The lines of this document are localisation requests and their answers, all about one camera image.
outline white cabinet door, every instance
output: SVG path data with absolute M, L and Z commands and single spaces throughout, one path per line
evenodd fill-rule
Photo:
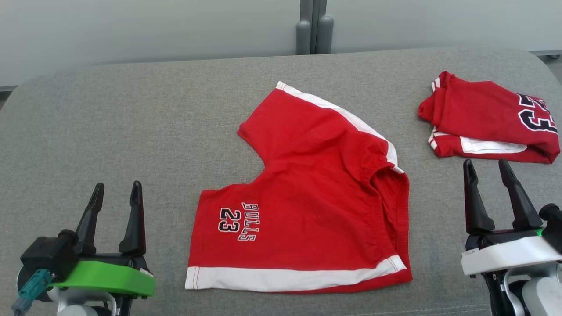
M 0 87 L 76 65 L 292 55 L 299 0 L 0 0 Z
M 562 49 L 561 0 L 328 0 L 332 52 L 462 45 Z

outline red shorts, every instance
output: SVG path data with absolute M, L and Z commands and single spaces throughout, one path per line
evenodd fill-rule
M 412 280 L 409 182 L 392 143 L 282 82 L 238 134 L 265 168 L 201 193 L 186 289 L 354 292 Z

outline gray fabric tablecloth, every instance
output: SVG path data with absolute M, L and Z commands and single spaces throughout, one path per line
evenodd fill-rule
M 0 314 L 17 298 L 19 256 L 38 236 L 74 229 L 92 189 L 106 185 L 98 252 L 125 233 L 131 186 L 144 189 L 148 265 L 156 295 L 133 315 L 489 314 L 481 277 L 463 275 L 462 158 L 437 158 L 432 127 L 416 116 L 430 83 L 448 70 L 544 98 L 562 120 L 562 87 L 534 56 L 512 49 L 447 48 L 85 67 L 18 87 L 0 111 Z M 263 164 L 236 135 L 283 81 L 354 113 L 396 147 L 410 189 L 414 280 L 356 294 L 283 295 L 184 290 L 189 242 L 203 189 L 251 182 Z M 562 203 L 562 164 L 511 164 L 540 208 Z M 476 160 L 498 228 L 512 221 L 497 162 Z M 54 315 L 35 303 L 29 315 Z

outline red garment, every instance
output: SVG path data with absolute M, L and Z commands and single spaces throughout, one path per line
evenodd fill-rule
M 265 169 L 201 193 L 186 289 L 354 292 L 412 280 L 409 182 L 392 143 L 281 82 L 238 134 Z
M 543 99 L 447 71 L 432 88 L 418 115 L 435 127 L 429 144 L 437 156 L 551 164 L 560 153 L 558 130 Z

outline clothing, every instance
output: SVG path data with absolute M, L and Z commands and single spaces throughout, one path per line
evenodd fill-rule
M 186 289 L 354 292 L 412 280 L 409 181 L 392 143 L 282 82 L 238 134 L 265 168 L 201 193 Z
M 551 164 L 560 153 L 558 129 L 543 99 L 448 71 L 432 88 L 418 115 L 434 126 L 428 142 L 437 156 Z

